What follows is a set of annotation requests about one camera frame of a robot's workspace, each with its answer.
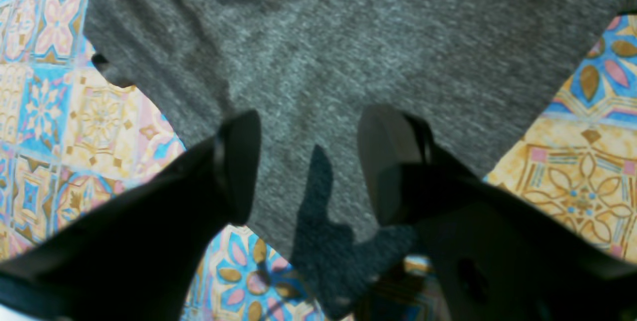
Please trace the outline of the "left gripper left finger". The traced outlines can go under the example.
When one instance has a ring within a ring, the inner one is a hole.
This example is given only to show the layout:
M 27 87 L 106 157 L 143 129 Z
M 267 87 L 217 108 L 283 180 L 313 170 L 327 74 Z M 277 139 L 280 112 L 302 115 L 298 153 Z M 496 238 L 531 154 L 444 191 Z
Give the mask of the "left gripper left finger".
M 1 263 L 3 321 L 177 321 L 210 241 L 250 216 L 261 119 L 249 110 L 152 180 Z

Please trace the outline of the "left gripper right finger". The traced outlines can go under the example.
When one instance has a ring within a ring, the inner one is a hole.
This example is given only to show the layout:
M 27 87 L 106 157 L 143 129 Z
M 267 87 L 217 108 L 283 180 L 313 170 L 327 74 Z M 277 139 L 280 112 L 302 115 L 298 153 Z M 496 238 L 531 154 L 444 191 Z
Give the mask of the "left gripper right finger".
M 481 181 L 424 119 L 365 107 L 357 144 L 378 223 L 416 230 L 453 320 L 636 319 L 635 264 Z

